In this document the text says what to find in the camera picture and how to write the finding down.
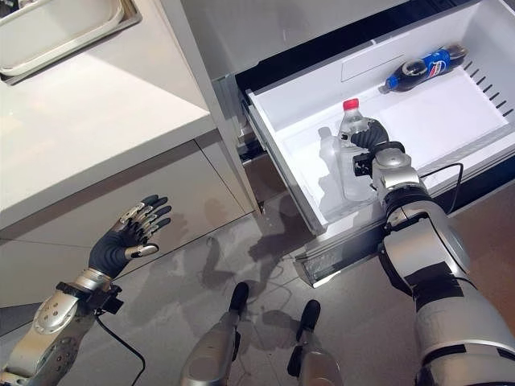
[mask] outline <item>clear plastic bottle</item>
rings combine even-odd
[[[358,99],[350,99],[344,102],[344,119],[340,124],[340,177],[344,189],[344,197],[349,201],[361,202],[373,196],[373,189],[370,187],[370,178],[366,176],[356,177],[352,158],[355,155],[364,153],[365,150],[351,142],[351,136],[369,127],[358,108]]]

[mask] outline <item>bottle cap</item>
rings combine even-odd
[[[360,100],[357,98],[344,102],[344,110],[357,109],[358,107],[360,107]]]

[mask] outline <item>soda bottle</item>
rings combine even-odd
[[[467,54],[467,49],[453,43],[441,47],[421,59],[405,62],[390,75],[381,92],[408,91],[422,82],[437,75],[445,74],[460,66]]]
[[[366,119],[363,118],[358,109],[359,107],[358,99],[350,99],[344,102],[344,119],[340,124],[340,132],[338,133],[340,139],[340,178],[344,197],[354,202],[366,201],[373,195],[370,179],[366,176],[356,177],[354,175],[352,158],[365,151],[351,142],[351,136],[369,128]]]

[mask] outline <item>gray tile floor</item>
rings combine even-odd
[[[453,219],[470,247],[476,283],[513,331],[514,209],[512,184]],[[242,280],[251,285],[251,297],[231,385],[296,384],[286,364],[310,298],[322,304],[319,338],[340,362],[346,385],[412,384],[418,357],[410,298],[389,285],[377,259],[318,289],[308,287],[297,278],[288,252],[310,237],[290,196],[282,193],[266,201],[265,215],[242,217],[118,279],[126,304],[103,320],[146,357],[138,384],[175,384],[187,354]],[[0,363],[27,328],[0,338]],[[138,369],[138,360],[95,326],[61,384],[127,385]]]

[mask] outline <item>kitchen counter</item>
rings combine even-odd
[[[0,228],[215,129],[159,1],[135,3],[139,24],[0,83]]]

